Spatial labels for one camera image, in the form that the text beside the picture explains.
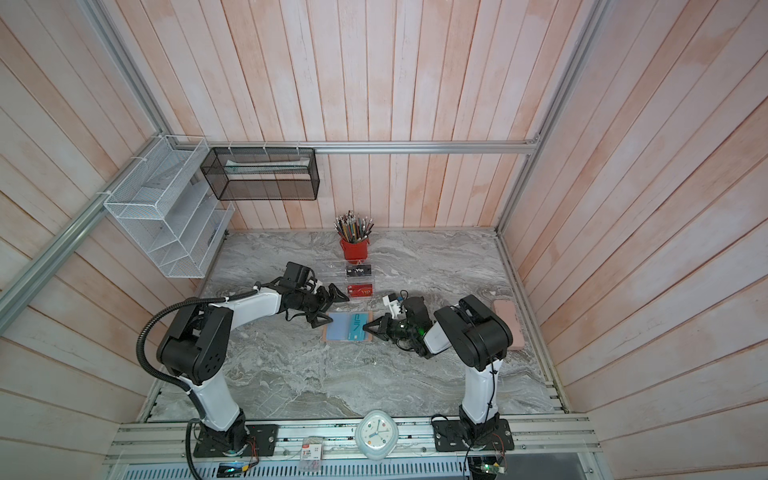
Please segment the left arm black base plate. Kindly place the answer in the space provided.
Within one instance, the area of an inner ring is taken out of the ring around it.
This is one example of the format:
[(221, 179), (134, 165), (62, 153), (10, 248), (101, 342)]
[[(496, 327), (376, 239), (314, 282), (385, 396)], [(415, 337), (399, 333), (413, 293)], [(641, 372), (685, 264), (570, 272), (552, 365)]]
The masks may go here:
[(277, 424), (235, 424), (226, 432), (202, 425), (192, 450), (196, 458), (259, 456), (274, 454)]

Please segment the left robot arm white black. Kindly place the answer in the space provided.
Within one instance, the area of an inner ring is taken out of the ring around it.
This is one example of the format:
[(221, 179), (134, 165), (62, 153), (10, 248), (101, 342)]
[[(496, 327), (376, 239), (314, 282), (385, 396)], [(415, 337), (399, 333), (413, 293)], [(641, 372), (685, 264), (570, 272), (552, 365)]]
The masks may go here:
[(174, 318), (156, 353), (166, 369), (163, 380), (185, 391), (205, 427), (228, 431), (242, 416), (221, 373), (231, 332), (281, 313), (288, 321), (303, 317), (317, 328), (332, 321), (327, 311), (333, 304), (349, 300), (335, 284), (317, 280), (311, 268), (289, 262), (282, 276), (266, 284), (168, 307), (159, 317)]

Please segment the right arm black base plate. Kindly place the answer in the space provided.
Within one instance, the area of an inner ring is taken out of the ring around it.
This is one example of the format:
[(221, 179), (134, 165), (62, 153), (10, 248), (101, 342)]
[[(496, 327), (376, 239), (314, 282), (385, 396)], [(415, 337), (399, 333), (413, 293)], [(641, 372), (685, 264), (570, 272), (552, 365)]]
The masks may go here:
[(494, 417), (485, 424), (449, 420), (442, 415), (430, 420), (438, 452), (466, 450), (507, 452), (515, 449), (511, 428), (505, 419)]

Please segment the red credit card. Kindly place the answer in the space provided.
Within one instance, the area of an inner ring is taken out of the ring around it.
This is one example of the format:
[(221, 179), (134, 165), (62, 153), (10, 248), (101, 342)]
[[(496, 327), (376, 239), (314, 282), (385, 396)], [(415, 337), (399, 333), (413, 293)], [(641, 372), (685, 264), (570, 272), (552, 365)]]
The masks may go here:
[(346, 290), (347, 295), (351, 298), (368, 298), (372, 297), (374, 293), (372, 283), (349, 284)]

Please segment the teal credit card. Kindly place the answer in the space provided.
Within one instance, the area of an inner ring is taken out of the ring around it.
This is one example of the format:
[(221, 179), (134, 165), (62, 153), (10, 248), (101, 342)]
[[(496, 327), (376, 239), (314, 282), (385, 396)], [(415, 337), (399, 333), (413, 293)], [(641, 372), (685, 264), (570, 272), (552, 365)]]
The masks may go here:
[(364, 342), (368, 339), (365, 326), (369, 320), (368, 312), (355, 312), (350, 316), (350, 325), (347, 335), (349, 341)]

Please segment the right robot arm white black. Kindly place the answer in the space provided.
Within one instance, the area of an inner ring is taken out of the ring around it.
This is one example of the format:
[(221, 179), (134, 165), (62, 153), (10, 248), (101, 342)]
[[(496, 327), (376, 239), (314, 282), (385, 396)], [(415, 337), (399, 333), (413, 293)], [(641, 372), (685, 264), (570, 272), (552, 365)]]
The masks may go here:
[(466, 367), (461, 421), (475, 430), (497, 422), (498, 375), (514, 343), (508, 324), (474, 295), (433, 314), (420, 296), (393, 293), (384, 303), (389, 311), (365, 324), (363, 330), (422, 358), (454, 350)]

